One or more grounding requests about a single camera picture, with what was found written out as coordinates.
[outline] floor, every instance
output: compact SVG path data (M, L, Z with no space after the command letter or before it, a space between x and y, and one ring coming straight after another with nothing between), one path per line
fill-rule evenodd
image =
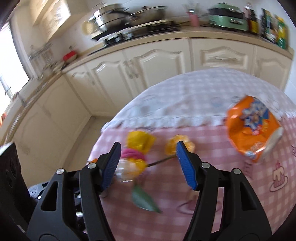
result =
M83 136L80 136L76 142L76 150L68 161L68 166L65 167L68 172L80 170L85 166L94 144L101 135L101 128L110 120L111 118L106 117L96 117L91 120Z

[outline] flower stem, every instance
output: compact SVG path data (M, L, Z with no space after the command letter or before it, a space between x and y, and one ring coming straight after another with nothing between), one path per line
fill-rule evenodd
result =
M176 157L176 156L177 156L176 154L175 154L175 155L172 155L172 156L168 156L168 157L166 157L166 158L164 158L164 159L161 159L161 160L159 160L159 161L156 161L156 162L153 162L153 163L151 163L151 164L148 164L147 167L155 166L155 165L157 165L157 164L159 164L159 163L165 162L165 161L167 161L167 160L169 160L169 159L172 159L172 158L174 158L174 157Z

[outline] pink cup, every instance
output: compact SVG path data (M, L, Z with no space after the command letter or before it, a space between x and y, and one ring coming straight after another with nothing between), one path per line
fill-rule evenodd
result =
M189 14L191 26L198 27L200 25L200 20L199 20L198 16L196 14L191 14L191 13L188 13L188 14Z

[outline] blue gripper pad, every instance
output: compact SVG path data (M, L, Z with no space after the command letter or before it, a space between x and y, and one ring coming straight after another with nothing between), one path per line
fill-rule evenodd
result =
M177 157L183 170L187 184L195 190L197 188L197 180L195 169L190 161L189 152L183 141L177 143Z
M115 173L116 167L118 165L119 159L121 156L121 145L119 142L115 142L111 151L108 155L107 164L102 171L102 188L105 190L107 187L110 186L112 177Z

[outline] pot lid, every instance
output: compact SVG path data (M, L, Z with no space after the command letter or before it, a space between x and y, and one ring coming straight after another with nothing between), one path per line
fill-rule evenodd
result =
M151 9L154 9L154 10L166 9L167 6L157 6L157 7L147 7L147 6L145 6L145 7L142 7L142 8L143 8L142 10L133 13L133 15L137 15L137 14L140 14L142 12L146 12L147 10L151 10Z
M241 12L239 7L228 5L225 2L218 3L218 4L214 5L212 8L225 8L225 9L229 9L229 10L231 10L233 12Z

